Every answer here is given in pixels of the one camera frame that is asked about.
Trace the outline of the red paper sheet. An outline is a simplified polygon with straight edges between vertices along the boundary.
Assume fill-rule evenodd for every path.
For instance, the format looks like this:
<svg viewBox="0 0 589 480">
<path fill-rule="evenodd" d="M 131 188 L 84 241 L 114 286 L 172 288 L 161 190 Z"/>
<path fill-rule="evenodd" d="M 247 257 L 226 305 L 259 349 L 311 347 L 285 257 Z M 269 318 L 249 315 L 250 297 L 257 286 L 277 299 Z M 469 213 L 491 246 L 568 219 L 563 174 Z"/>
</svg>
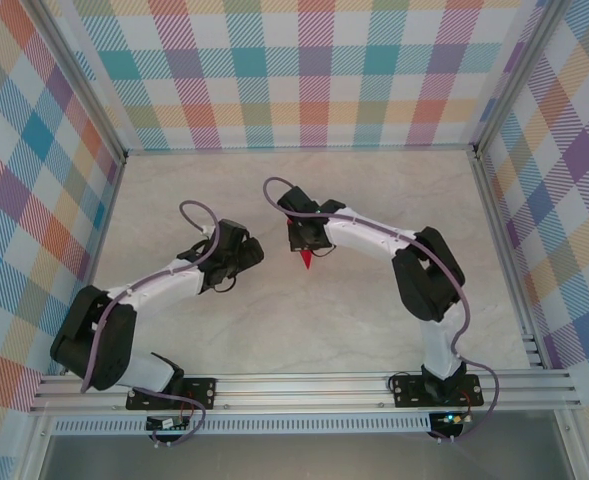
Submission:
<svg viewBox="0 0 589 480">
<path fill-rule="evenodd" d="M 287 229 L 290 250 L 292 252 L 297 252 L 300 255 L 305 268 L 309 270 L 313 257 L 312 251 L 306 246 L 297 226 L 290 219 L 287 220 Z"/>
</svg>

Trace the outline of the grey metal sheet panel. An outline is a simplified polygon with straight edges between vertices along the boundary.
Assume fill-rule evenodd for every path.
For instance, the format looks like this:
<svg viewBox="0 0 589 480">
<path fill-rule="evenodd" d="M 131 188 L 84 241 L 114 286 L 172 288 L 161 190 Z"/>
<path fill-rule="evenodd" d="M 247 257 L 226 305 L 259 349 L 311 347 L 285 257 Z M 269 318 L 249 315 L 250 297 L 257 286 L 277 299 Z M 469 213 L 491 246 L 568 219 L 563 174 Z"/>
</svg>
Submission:
<svg viewBox="0 0 589 480">
<path fill-rule="evenodd" d="M 438 445 L 400 435 L 54 438 L 39 480 L 575 480 L 553 444 Z"/>
</svg>

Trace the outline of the left small black circuit board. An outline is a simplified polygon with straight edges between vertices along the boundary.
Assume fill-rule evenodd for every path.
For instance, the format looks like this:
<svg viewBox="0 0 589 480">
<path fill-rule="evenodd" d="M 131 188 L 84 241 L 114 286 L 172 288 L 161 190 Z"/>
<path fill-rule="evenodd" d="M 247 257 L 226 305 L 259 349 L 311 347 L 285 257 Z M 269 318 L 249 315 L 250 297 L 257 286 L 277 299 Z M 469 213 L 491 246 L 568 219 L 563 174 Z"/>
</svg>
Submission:
<svg viewBox="0 0 589 480">
<path fill-rule="evenodd" d="M 185 416 L 148 416 L 146 418 L 148 431 L 184 431 L 189 425 L 190 418 Z"/>
</svg>

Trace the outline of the small black circuit board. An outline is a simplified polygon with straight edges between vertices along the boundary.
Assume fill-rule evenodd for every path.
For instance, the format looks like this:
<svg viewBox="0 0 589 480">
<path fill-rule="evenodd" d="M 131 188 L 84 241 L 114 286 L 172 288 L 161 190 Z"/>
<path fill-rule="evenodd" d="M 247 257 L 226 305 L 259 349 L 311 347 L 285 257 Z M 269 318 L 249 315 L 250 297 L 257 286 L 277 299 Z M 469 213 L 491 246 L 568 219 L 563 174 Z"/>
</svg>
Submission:
<svg viewBox="0 0 589 480">
<path fill-rule="evenodd" d="M 460 425 L 466 421 L 468 417 L 464 412 L 438 412 L 430 414 L 430 422 L 433 430 L 437 428 L 445 428 L 454 425 Z"/>
<path fill-rule="evenodd" d="M 189 425 L 190 418 L 185 416 L 148 416 L 146 418 L 148 431 L 184 431 Z"/>
</svg>

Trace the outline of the right small black circuit board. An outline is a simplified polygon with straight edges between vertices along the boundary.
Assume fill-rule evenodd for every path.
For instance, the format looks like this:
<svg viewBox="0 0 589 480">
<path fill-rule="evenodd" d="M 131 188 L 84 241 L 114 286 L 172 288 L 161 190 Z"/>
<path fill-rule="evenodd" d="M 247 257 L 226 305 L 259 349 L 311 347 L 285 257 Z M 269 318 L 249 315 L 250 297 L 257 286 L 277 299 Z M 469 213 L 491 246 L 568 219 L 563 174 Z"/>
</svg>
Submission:
<svg viewBox="0 0 589 480">
<path fill-rule="evenodd" d="M 445 428 L 454 425 L 460 425 L 466 421 L 468 417 L 464 412 L 438 412 L 430 414 L 430 422 L 433 430 L 437 428 Z"/>
</svg>

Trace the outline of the thin aluminium wall rail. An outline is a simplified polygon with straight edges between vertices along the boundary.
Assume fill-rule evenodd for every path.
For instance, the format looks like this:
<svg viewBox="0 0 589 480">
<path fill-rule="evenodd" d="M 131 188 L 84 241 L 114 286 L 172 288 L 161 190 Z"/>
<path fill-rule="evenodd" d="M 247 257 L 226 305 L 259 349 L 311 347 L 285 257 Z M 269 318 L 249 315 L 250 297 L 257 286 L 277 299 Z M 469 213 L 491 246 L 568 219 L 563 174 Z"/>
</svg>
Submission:
<svg viewBox="0 0 589 480">
<path fill-rule="evenodd" d="M 235 154 L 287 154 L 317 152 L 429 152 L 429 151 L 464 151 L 473 152 L 475 146 L 470 144 L 434 144 L 434 145 L 392 145 L 392 146 L 321 146 L 321 147 L 260 147 L 260 148 L 223 148 L 223 149 L 170 149 L 144 150 L 130 149 L 127 158 L 162 157 L 190 155 L 235 155 Z"/>
</svg>

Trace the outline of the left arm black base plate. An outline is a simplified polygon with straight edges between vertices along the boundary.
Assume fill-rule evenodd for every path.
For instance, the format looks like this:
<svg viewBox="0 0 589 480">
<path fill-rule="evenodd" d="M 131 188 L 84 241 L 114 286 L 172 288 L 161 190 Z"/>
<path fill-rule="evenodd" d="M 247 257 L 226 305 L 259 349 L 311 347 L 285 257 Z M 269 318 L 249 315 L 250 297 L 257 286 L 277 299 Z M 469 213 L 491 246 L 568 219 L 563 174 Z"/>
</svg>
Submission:
<svg viewBox="0 0 589 480">
<path fill-rule="evenodd" d="M 179 410 L 182 402 L 168 396 L 185 397 L 202 404 L 206 410 L 214 407 L 217 380 L 215 378 L 182 377 L 172 380 L 162 392 L 131 391 L 125 403 L 130 411 Z"/>
</svg>

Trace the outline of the long aluminium mounting rail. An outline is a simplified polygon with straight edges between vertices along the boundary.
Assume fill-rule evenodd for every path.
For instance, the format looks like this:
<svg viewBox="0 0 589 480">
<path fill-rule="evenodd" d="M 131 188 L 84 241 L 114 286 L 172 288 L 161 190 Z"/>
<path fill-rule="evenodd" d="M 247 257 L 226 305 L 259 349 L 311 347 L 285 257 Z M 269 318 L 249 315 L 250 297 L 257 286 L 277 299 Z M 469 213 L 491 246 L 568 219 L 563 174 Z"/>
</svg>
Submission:
<svg viewBox="0 0 589 480">
<path fill-rule="evenodd" d="M 498 379 L 476 371 L 484 397 L 480 411 L 496 400 L 498 411 L 576 409 L 582 406 L 570 374 L 564 370 L 506 370 Z M 231 413 L 366 413 L 394 410 L 388 372 L 325 374 L 217 374 L 213 411 Z M 123 413 L 132 391 L 115 386 L 80 391 L 72 376 L 46 376 L 30 412 L 40 415 Z"/>
</svg>

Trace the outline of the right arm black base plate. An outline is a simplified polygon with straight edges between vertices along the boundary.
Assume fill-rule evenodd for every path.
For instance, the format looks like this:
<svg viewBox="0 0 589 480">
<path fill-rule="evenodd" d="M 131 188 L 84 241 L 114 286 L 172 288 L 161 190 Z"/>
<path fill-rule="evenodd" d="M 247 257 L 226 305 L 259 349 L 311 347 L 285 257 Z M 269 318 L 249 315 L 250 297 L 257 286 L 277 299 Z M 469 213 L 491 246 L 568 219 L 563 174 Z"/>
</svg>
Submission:
<svg viewBox="0 0 589 480">
<path fill-rule="evenodd" d="M 485 401 L 477 375 L 466 374 L 453 392 L 444 399 L 435 399 L 426 389 L 423 377 L 398 372 L 387 379 L 396 408 L 405 407 L 480 407 Z"/>
</svg>

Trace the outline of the aluminium table side rail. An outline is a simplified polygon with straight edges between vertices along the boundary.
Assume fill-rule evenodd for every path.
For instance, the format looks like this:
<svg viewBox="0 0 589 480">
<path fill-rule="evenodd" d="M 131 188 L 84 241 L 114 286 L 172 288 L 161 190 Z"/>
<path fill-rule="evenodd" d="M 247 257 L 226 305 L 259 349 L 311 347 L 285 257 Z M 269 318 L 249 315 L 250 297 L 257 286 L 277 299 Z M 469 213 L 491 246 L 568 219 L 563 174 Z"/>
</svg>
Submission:
<svg viewBox="0 0 589 480">
<path fill-rule="evenodd" d="M 498 202 L 490 185 L 485 165 L 479 154 L 474 150 L 468 152 L 468 158 L 472 176 L 487 217 L 508 294 L 522 334 L 530 367 L 547 369 L 549 367 L 547 354 L 545 349 L 540 346 L 538 327 L 519 276 L 515 257 L 511 250 L 509 235 L 501 221 Z"/>
</svg>

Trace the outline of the aluminium frame post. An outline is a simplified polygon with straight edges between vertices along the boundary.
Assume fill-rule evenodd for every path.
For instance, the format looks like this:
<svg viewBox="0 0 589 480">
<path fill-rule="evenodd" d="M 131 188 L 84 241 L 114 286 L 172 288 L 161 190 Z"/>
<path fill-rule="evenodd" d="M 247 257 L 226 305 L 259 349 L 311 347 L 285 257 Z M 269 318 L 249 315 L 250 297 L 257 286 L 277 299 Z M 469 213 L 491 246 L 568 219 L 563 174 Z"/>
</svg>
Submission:
<svg viewBox="0 0 589 480">
<path fill-rule="evenodd" d="M 22 2 L 99 135 L 106 142 L 110 152 L 116 156 L 121 165 L 124 165 L 127 160 L 126 149 L 46 4 L 43 0 L 22 0 Z"/>
<path fill-rule="evenodd" d="M 473 159 L 480 162 L 505 121 L 571 0 L 523 0 L 498 55 L 498 70 L 469 136 Z"/>
</svg>

